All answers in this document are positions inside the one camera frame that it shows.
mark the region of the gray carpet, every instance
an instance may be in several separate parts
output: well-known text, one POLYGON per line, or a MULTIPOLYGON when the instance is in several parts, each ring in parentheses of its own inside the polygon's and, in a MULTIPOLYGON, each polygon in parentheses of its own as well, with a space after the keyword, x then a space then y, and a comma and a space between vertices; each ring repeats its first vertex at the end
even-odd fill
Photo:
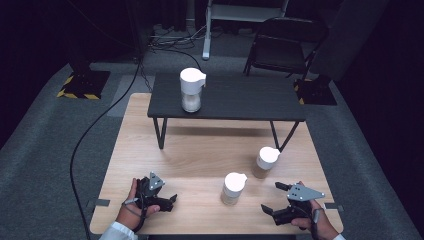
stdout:
MULTIPOLYGON (((250 41, 228 34, 214 38, 209 61, 201 60, 201 40, 185 52, 193 54, 207 74, 240 75, 250 41)), ((156 72, 180 72, 186 67, 196 63, 183 54, 155 51, 144 57, 142 71, 153 86, 156 72)), ((56 98, 72 72, 65 66, 51 77, 1 149, 0 239, 85 238, 69 177, 72 152, 85 130, 126 91, 136 65, 95 63, 91 68, 111 71, 101 100, 56 98)), ((285 80, 285 74, 271 71, 253 69, 252 75, 285 80)), ((304 108, 334 199, 344 208, 340 213, 343 235, 347 239, 421 239, 333 83, 331 89, 337 106, 304 108)), ((144 79, 137 77, 130 93, 147 90, 144 79)), ((127 102, 128 96, 94 125, 75 155, 74 180, 88 223, 127 102)), ((177 238, 187 239, 154 239, 177 238)), ((297 238, 311 239, 309 235, 297 238)))

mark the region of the black chair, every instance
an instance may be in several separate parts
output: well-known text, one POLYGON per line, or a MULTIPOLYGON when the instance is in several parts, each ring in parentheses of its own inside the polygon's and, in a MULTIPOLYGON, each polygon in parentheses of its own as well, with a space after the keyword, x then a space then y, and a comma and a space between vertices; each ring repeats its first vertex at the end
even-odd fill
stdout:
POLYGON ((318 21, 298 18, 271 18, 259 26, 243 73, 251 66, 302 74, 305 80, 312 60, 328 35, 328 27, 318 21))

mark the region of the black table leg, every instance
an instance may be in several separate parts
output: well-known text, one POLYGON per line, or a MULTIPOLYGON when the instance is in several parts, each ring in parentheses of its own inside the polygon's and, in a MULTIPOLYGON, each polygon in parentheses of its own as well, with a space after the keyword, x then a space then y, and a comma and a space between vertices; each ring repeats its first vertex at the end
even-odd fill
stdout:
POLYGON ((159 148, 163 149, 163 145, 165 144, 165 134, 166 134, 166 124, 168 122, 168 118, 163 119, 162 123, 162 133, 159 131, 158 119, 153 118, 153 123, 155 124, 156 137, 158 139, 159 148))
POLYGON ((278 143, 278 138, 277 138, 277 133, 276 133, 276 131, 275 131, 275 127, 274 127, 274 122, 273 122, 273 121, 270 121, 270 123, 271 123, 272 135, 274 136, 275 146, 277 147, 277 149, 278 149, 280 152, 282 152, 282 151, 283 151, 283 149, 286 147, 287 143, 290 141, 291 137, 293 136, 294 131, 296 131, 297 126, 299 126, 299 122, 298 122, 298 121, 296 121, 296 122, 294 123, 294 125, 293 125, 292 129, 290 130, 289 134, 288 134, 288 135, 287 135, 287 137, 286 137, 286 140, 284 140, 284 143, 283 143, 283 145, 281 145, 281 147, 280 147, 280 144, 278 143))

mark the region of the hand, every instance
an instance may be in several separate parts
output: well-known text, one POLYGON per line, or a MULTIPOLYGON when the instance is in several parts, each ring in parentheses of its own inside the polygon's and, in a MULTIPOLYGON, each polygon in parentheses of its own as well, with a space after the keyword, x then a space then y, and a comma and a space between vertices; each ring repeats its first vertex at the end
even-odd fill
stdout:
MULTIPOLYGON (((131 190, 128 193, 128 197, 126 200, 134 199, 135 193, 137 192, 137 180, 133 178, 133 182, 131 185, 131 190)), ((130 203, 127 205, 129 209, 137 213, 138 215, 141 215, 141 209, 137 207, 135 203, 130 203)), ((147 208, 146 217, 151 216, 152 214, 159 212, 160 207, 158 205, 152 205, 147 208)), ((121 206, 121 209, 119 209, 118 216, 116 217, 116 221, 125 225, 129 229, 134 229, 138 226, 138 223, 140 222, 140 217, 136 216, 134 213, 129 211, 126 207, 121 206)))
MULTIPOLYGON (((325 214, 324 209, 321 208, 321 205, 315 200, 310 200, 310 203, 312 206, 312 213, 314 212, 315 209, 319 209, 318 211, 320 211, 318 222, 317 222, 318 238, 322 240, 332 240, 335 237, 337 237, 339 233, 336 231, 333 225, 331 225, 330 220, 328 220, 328 217, 325 214)), ((291 221, 291 224, 293 226, 306 228, 309 231, 311 230, 311 220, 309 218, 295 218, 291 221)))

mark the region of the white sleeve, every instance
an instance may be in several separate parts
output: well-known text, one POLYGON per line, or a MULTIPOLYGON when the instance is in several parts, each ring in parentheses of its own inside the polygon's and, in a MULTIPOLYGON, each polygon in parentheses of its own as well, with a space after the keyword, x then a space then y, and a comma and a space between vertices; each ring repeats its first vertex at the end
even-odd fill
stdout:
POLYGON ((333 240, 346 240, 341 234, 337 235, 333 240))
POLYGON ((119 222, 113 222, 100 237, 101 240, 137 240, 138 236, 119 222))

